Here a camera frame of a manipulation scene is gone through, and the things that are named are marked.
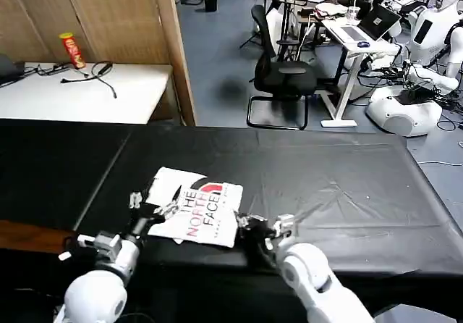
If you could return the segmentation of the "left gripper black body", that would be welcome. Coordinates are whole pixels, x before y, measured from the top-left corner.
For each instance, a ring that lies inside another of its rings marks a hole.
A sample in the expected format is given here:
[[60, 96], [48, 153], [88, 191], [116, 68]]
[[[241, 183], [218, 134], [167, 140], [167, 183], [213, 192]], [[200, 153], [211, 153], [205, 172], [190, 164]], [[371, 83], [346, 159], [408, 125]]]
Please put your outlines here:
[[134, 244], [143, 244], [148, 236], [148, 231], [153, 225], [154, 217], [136, 216], [131, 218], [124, 239]]

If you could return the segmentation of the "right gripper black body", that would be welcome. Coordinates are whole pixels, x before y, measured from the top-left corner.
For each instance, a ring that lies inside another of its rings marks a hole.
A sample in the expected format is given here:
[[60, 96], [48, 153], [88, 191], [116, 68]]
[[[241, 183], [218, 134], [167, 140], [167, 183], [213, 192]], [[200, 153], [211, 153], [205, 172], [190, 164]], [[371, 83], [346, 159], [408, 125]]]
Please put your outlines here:
[[264, 222], [252, 222], [251, 228], [245, 230], [245, 240], [256, 243], [264, 243], [266, 240], [273, 240], [276, 237], [276, 230], [267, 220]]

